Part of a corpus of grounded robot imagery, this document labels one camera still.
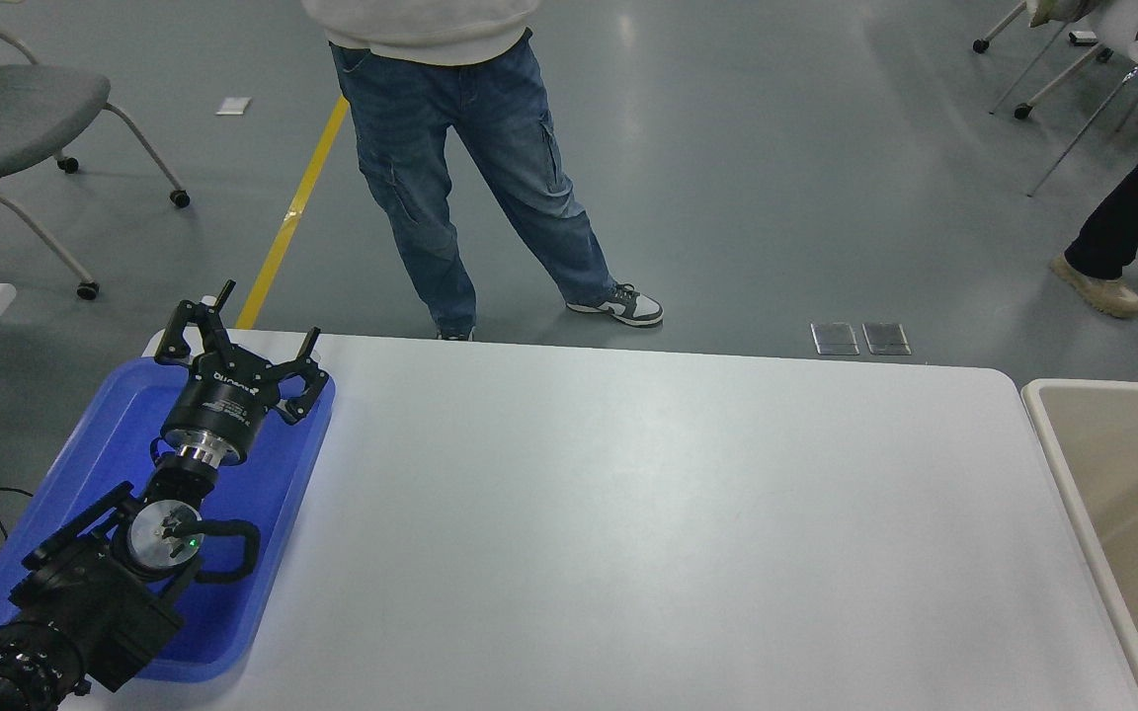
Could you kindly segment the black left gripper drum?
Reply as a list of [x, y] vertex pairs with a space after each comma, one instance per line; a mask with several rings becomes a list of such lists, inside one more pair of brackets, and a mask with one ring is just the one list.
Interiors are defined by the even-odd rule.
[[178, 450], [193, 439], [218, 439], [226, 446], [222, 464], [244, 463], [279, 400], [279, 387], [266, 377], [270, 367], [269, 359], [250, 352], [236, 352], [233, 358], [218, 353], [198, 356], [160, 436]]

